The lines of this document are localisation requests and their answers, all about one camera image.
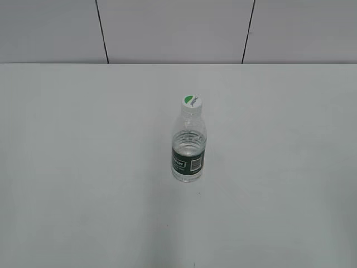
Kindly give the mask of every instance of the barcode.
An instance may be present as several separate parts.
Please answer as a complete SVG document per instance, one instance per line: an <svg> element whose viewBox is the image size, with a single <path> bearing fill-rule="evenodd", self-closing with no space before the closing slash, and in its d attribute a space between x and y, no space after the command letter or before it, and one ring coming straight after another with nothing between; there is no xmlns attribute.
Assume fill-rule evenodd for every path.
<svg viewBox="0 0 357 268"><path fill-rule="evenodd" d="M202 157L191 161L191 171L195 171L201 167Z"/></svg>

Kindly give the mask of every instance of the white tabletop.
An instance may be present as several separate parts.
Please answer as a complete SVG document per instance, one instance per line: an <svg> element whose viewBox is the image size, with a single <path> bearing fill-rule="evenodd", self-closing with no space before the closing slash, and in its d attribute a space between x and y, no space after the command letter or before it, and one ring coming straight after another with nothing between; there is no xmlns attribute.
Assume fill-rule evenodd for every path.
<svg viewBox="0 0 357 268"><path fill-rule="evenodd" d="M357 65L0 65L0 267L357 267ZM199 94L203 176L171 174Z"/></svg>

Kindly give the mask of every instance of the bottle label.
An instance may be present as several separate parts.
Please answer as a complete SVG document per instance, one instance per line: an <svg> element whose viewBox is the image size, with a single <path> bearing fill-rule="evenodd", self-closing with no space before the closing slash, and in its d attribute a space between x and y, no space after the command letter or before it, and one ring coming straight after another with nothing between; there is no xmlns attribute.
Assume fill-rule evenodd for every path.
<svg viewBox="0 0 357 268"><path fill-rule="evenodd" d="M205 149L199 155L183 156L172 149L172 167L182 175L194 175L203 168Z"/></svg>

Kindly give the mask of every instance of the water bottle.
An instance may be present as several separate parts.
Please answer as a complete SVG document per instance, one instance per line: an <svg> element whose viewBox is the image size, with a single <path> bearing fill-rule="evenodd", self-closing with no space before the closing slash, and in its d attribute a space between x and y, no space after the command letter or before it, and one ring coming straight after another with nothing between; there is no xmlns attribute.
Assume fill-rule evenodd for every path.
<svg viewBox="0 0 357 268"><path fill-rule="evenodd" d="M176 120L172 135L171 169L179 181L192 182L202 174L207 130L201 112L200 97L188 95L183 98L181 114Z"/></svg>

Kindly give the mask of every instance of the bottle cap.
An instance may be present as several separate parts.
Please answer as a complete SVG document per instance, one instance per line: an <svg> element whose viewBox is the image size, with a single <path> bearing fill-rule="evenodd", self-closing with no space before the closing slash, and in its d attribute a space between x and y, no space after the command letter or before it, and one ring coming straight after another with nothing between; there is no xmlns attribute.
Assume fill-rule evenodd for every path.
<svg viewBox="0 0 357 268"><path fill-rule="evenodd" d="M182 110L186 113L200 113L202 99L197 95L188 95L182 100Z"/></svg>

